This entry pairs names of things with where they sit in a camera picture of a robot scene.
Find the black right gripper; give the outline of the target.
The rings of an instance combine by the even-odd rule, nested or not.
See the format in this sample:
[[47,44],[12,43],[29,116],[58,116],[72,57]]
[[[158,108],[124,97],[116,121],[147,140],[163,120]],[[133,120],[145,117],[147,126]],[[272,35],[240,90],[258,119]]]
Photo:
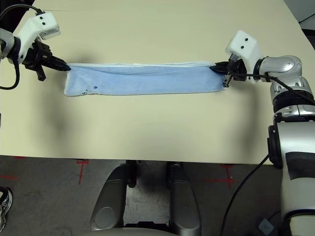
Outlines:
[[222,61],[217,62],[211,66],[211,69],[218,74],[224,75],[223,87],[228,88],[232,80],[246,81],[249,80],[252,74],[247,72],[245,64],[242,59],[237,61]]

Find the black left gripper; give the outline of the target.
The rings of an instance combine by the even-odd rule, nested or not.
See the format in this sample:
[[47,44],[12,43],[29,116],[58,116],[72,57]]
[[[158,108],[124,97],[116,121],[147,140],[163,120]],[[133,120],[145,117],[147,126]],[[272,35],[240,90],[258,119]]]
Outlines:
[[46,79],[43,66],[49,67],[57,71],[70,71],[71,68],[67,63],[55,56],[52,56],[50,47],[38,40],[32,43],[32,47],[28,49],[27,55],[22,64],[26,69],[35,71],[40,81]]

